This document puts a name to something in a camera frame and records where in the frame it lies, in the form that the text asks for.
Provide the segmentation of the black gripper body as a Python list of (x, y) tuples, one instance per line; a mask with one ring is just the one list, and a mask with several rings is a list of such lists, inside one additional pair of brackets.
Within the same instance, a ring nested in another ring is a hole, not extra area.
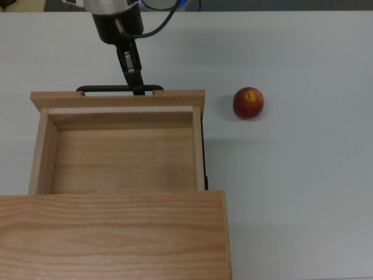
[(144, 31), (139, 5), (129, 8), (125, 12), (112, 15), (92, 14), (100, 39), (115, 46), (129, 46), (134, 39), (123, 37), (119, 31), (116, 20), (119, 20), (124, 31), (130, 35), (141, 35)]

